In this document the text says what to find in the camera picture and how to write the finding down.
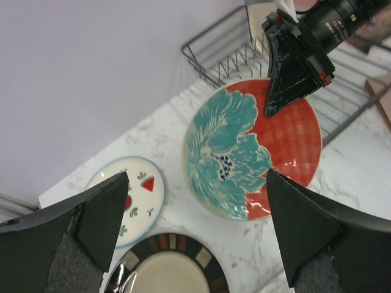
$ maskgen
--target wire rack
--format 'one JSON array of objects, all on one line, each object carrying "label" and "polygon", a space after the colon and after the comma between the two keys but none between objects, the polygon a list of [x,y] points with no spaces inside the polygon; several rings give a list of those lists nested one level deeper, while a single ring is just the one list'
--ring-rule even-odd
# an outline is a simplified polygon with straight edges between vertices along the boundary
[{"label": "wire rack", "polygon": [[[377,76],[391,73],[391,48],[355,36],[379,50],[371,58],[342,43],[329,54],[335,66],[332,84],[306,97],[312,105],[325,147],[367,109],[373,107],[390,89]],[[246,6],[240,6],[200,32],[182,46],[182,53],[211,89],[240,79],[263,78],[268,74],[265,36],[252,40]],[[384,88],[369,97],[367,79]]]}]

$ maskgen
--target marble countertop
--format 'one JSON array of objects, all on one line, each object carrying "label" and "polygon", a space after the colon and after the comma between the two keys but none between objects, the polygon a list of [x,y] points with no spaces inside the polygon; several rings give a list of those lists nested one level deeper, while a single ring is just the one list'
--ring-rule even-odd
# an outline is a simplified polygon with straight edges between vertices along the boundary
[{"label": "marble countertop", "polygon": [[[198,239],[221,263],[231,292],[253,293],[282,271],[271,218],[248,222],[220,218],[191,195],[181,173],[186,127],[210,93],[209,86],[197,82],[47,190],[39,201],[44,208],[82,192],[93,174],[115,158],[146,157],[163,170],[169,190],[149,234],[178,232]],[[323,150],[309,188],[391,220],[391,133],[375,107]],[[113,265],[126,249],[115,251]]]}]

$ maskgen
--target white wall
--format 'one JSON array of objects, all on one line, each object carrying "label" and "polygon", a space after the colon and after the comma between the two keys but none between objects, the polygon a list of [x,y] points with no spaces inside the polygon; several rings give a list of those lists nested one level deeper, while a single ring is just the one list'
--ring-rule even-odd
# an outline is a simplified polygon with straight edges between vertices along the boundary
[{"label": "white wall", "polygon": [[37,196],[194,78],[180,46],[240,0],[0,3],[0,192]]}]

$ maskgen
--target watermelon slice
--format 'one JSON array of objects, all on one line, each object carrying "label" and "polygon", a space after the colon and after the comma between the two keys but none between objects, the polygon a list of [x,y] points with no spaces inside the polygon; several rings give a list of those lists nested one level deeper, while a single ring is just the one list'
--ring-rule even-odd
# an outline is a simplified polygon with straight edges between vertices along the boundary
[{"label": "watermelon slice", "polygon": [[150,192],[153,192],[153,186],[155,185],[155,177],[149,177],[141,182],[141,186]]},{"label": "watermelon slice", "polygon": [[127,211],[131,205],[132,205],[132,198],[130,197],[130,195],[128,195],[128,197],[126,198],[125,211]]}]

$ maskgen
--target black and brown plate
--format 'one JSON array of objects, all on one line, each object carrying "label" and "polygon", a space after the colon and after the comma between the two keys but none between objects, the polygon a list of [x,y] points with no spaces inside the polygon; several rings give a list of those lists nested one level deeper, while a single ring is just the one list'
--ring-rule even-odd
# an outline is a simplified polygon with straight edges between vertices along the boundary
[{"label": "black and brown plate", "polygon": [[174,233],[151,236],[128,250],[115,267],[105,293],[229,293],[222,267],[197,240]]}]

